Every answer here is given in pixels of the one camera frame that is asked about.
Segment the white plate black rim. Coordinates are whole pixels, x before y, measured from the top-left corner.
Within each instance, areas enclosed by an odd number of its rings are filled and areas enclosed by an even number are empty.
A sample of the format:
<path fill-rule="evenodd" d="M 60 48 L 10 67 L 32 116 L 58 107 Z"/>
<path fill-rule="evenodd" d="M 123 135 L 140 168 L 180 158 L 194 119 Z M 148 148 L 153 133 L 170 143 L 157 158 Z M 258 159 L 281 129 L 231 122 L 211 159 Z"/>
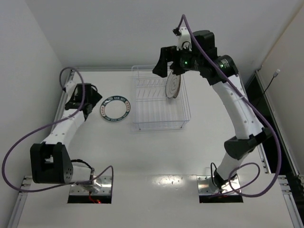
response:
<path fill-rule="evenodd" d="M 177 98 L 181 86 L 181 75 L 175 75 L 171 71 L 168 75 L 165 92 L 167 98 Z"/>

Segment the white plate green rim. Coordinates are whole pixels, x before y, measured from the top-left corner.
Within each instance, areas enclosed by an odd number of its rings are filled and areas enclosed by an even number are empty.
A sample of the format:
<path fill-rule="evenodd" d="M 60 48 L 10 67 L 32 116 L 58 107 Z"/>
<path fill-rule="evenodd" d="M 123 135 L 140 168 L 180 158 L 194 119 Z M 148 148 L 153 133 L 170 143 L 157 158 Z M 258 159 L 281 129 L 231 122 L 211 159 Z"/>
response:
<path fill-rule="evenodd" d="M 100 105 L 100 115 L 108 122 L 120 122 L 131 111 L 128 99 L 120 95 L 114 95 L 105 99 Z"/>

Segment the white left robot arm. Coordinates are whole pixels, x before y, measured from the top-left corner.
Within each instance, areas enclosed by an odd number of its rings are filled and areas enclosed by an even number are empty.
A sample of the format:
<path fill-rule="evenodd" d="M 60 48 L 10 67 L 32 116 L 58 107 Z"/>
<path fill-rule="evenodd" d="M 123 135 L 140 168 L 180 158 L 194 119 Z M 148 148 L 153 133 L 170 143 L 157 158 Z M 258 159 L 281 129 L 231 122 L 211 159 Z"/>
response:
<path fill-rule="evenodd" d="M 69 82 L 66 91 L 70 95 L 65 104 L 60 123 L 41 143 L 30 148 L 33 181 L 43 184 L 69 183 L 73 176 L 73 165 L 68 146 L 77 129 L 87 120 L 93 108 L 102 99 L 97 87 L 91 83 Z"/>

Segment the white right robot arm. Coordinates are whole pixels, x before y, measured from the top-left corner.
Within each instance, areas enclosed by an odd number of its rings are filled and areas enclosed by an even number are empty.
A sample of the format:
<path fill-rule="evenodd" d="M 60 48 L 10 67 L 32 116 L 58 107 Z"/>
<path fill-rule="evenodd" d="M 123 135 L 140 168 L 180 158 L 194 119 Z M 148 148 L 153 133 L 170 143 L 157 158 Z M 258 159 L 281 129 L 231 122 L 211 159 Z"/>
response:
<path fill-rule="evenodd" d="M 181 75 L 187 71 L 197 71 L 207 79 L 218 94 L 235 129 L 235 136 L 225 141 L 226 153 L 221 164 L 214 171 L 212 184 L 221 188 L 229 177 L 236 175 L 236 168 L 247 155 L 270 135 L 256 118 L 253 110 L 245 100 L 245 93 L 233 59 L 218 56 L 214 33 L 209 30 L 194 32 L 194 38 L 182 27 L 174 29 L 179 41 L 176 46 L 161 48 L 160 58 L 153 73 L 162 78 L 172 74 Z"/>

